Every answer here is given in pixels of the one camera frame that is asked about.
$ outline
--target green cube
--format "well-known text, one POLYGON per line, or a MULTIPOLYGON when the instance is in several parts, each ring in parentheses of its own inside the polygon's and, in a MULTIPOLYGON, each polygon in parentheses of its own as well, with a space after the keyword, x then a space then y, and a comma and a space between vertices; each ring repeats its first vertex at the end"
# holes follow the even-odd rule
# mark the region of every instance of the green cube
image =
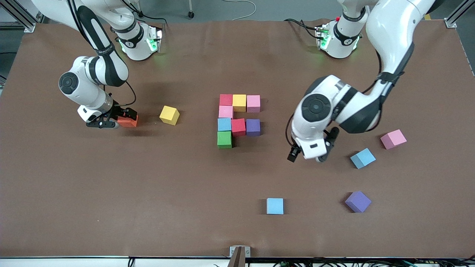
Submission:
POLYGON ((218 132, 218 148, 232 148, 231 131, 218 132))

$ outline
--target blue cube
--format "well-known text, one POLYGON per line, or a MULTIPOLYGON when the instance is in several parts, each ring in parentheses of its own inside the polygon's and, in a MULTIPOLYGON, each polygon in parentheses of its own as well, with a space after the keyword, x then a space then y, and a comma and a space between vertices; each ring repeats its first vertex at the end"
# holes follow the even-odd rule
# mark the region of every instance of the blue cube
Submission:
POLYGON ((351 157, 351 161, 355 164, 356 168, 361 169, 364 166, 375 161, 376 158, 371 154, 369 149, 358 152, 356 155, 351 157))
POLYGON ((218 119, 218 132, 231 131, 231 118, 218 119))
POLYGON ((267 214, 283 214, 284 199, 267 199, 267 214))

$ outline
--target yellow cube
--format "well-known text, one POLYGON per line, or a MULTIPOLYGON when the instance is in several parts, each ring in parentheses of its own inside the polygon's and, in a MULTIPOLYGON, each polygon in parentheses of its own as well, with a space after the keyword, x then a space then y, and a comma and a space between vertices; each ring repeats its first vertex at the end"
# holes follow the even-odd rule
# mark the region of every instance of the yellow cube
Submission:
POLYGON ((174 107, 164 106, 160 114, 160 119, 166 124, 175 125, 177 124, 178 117, 180 113, 174 107))
POLYGON ((233 95, 233 111, 246 112, 246 95, 233 95))

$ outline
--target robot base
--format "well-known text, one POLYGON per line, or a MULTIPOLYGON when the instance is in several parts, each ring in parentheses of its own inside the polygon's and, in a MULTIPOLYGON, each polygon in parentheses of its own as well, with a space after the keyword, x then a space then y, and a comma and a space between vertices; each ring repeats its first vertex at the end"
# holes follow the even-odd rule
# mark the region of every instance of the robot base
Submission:
POLYGON ((345 58, 356 49, 356 45, 360 37, 358 37, 349 46, 343 45, 340 40, 335 37, 335 33, 333 31, 335 24, 336 21, 333 20, 328 24, 323 24, 321 28, 315 30, 316 36, 323 38, 323 40, 317 39, 317 47, 319 50, 323 50, 333 58, 345 58))

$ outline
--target metal frame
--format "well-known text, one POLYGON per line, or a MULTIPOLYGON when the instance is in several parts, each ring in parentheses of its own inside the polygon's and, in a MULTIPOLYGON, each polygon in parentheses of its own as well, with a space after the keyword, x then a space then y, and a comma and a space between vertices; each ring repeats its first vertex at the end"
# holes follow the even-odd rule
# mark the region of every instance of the metal frame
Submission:
POLYGON ((457 28, 456 21, 459 19, 469 8, 475 4, 475 0, 464 0, 447 18, 444 18, 447 28, 457 28))
POLYGON ((16 0, 0 0, 0 6, 3 7, 18 22, 3 25, 2 28, 14 29, 24 27, 25 32, 33 32, 35 30, 36 23, 40 23, 43 20, 43 14, 38 12, 38 14, 33 16, 32 14, 28 13, 28 11, 16 0))

